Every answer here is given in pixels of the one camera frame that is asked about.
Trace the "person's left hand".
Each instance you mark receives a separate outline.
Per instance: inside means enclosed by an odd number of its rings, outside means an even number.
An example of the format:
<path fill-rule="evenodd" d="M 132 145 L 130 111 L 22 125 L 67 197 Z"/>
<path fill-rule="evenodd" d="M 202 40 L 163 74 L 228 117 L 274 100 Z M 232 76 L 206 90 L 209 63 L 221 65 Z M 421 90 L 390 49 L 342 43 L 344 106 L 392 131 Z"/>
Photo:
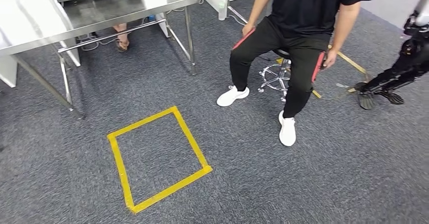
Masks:
<path fill-rule="evenodd" d="M 321 69 L 327 69 L 331 67 L 335 63 L 337 53 L 338 53 L 338 50 L 330 49 L 324 56 Z"/>

